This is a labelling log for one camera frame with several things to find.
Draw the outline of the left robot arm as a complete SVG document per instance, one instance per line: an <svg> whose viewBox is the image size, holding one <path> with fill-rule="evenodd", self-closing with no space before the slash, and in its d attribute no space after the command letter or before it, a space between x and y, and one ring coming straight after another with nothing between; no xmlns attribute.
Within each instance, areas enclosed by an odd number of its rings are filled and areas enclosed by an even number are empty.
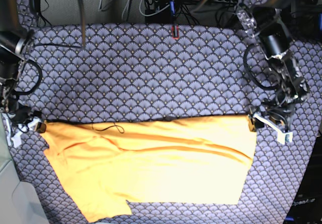
<svg viewBox="0 0 322 224"><path fill-rule="evenodd" d="M265 111L260 111L259 107L250 108L249 128L255 132L265 125L271 127L277 132L280 144L292 142L291 124L295 106L306 102L310 96L310 87L290 51L290 31L280 16L281 11L293 1L267 0L261 5L247 6L244 0L238 0L235 7L236 16L245 32L256 41L246 48L243 55L245 72L257 87L275 92L273 100L263 101ZM257 46L264 54L269 71L276 77L276 85L262 85L248 65L248 54Z"/></svg>

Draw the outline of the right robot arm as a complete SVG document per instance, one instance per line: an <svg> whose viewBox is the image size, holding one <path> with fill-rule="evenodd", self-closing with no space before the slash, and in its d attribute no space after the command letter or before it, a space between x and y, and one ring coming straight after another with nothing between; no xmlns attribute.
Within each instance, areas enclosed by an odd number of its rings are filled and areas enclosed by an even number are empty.
<svg viewBox="0 0 322 224"><path fill-rule="evenodd" d="M41 112L19 103L21 96L32 94L42 81L41 67L29 59L34 32L27 31L19 21L17 0L1 0L1 115L7 128L7 143L15 148L22 144L23 133L44 132ZM17 91L16 86L26 64L38 73L36 84L28 91Z"/></svg>

